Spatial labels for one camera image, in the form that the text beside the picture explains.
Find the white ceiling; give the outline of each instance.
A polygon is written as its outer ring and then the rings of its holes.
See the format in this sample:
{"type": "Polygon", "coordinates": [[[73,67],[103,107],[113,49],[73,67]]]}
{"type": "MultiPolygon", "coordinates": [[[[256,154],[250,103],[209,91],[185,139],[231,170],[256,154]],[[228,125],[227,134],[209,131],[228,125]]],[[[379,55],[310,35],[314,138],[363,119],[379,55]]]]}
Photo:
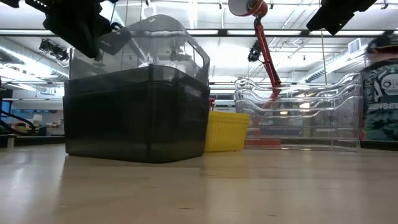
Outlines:
{"type": "MultiPolygon", "coordinates": [[[[186,29],[252,29],[253,17],[233,16],[226,7],[226,1],[221,0],[223,7],[220,9],[219,0],[152,0],[150,8],[145,6],[145,1],[122,0],[115,7],[113,20],[122,20],[129,25],[154,14],[166,14],[180,21],[186,29]]],[[[300,0],[274,0],[274,8],[269,10],[262,23],[266,29],[306,29],[306,23],[317,10],[317,2],[318,0],[303,0],[303,6],[299,6],[300,0]]],[[[357,13],[344,29],[397,29],[398,0],[389,0],[390,6],[385,10],[381,10],[382,2],[378,1],[377,5],[366,12],[357,13]]],[[[105,2],[103,8],[103,15],[110,17],[113,6],[105,2]]],[[[23,4],[22,1],[20,9],[12,9],[0,3],[0,29],[43,29],[44,19],[45,16],[41,12],[23,4]]],[[[40,54],[40,37],[9,39],[40,54]]],[[[345,51],[347,44],[354,39],[355,37],[324,38],[322,41],[321,38],[268,38],[267,41],[272,43],[270,50],[282,81],[291,82],[293,71],[294,74],[307,73],[323,65],[324,57],[329,59],[345,51]],[[297,44],[305,43],[296,53],[295,41],[297,44]]],[[[52,40],[63,47],[69,47],[59,38],[52,40]]],[[[233,81],[244,76],[255,66],[255,63],[247,61],[249,48],[256,40],[253,37],[197,37],[196,40],[211,57],[210,77],[217,82],[233,81]]],[[[350,72],[360,69],[361,66],[363,65],[360,63],[356,66],[350,65],[349,68],[341,68],[338,72],[350,72]]],[[[256,77],[260,80],[266,76],[264,69],[256,72],[256,77]]]]}

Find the air vent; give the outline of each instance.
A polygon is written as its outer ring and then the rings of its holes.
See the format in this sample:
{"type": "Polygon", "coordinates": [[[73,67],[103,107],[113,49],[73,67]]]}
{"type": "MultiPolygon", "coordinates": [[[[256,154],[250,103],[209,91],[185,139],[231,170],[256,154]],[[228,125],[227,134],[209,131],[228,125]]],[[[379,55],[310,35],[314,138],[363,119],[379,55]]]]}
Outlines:
{"type": "Polygon", "coordinates": [[[348,44],[348,52],[349,54],[354,54],[361,50],[361,39],[358,38],[348,44]]]}

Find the stacked clear plastic trays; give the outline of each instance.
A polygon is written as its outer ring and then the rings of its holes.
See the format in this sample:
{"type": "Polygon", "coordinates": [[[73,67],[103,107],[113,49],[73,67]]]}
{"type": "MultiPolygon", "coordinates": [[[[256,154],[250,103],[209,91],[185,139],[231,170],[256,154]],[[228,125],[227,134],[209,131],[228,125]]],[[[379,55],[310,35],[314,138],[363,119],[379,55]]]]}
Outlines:
{"type": "Polygon", "coordinates": [[[272,88],[248,79],[235,83],[236,112],[251,122],[245,148],[350,150],[359,149],[362,85],[358,73],[345,75],[333,85],[272,88]]]}

